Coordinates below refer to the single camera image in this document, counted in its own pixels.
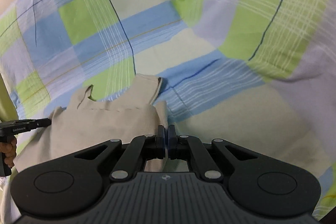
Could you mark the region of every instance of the bed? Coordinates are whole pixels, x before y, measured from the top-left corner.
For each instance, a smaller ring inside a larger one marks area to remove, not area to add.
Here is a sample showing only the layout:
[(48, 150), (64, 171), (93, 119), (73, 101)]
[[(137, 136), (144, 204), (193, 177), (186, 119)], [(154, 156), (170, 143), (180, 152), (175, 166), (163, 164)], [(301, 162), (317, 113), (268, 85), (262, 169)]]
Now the bed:
[[(159, 75), (157, 100), (179, 133), (305, 168), (322, 186), (313, 216), (336, 206), (336, 0), (10, 1), (0, 1), (1, 119), (47, 117), (84, 85), (114, 100), (135, 73)], [(9, 184), (3, 223), (19, 215)]]

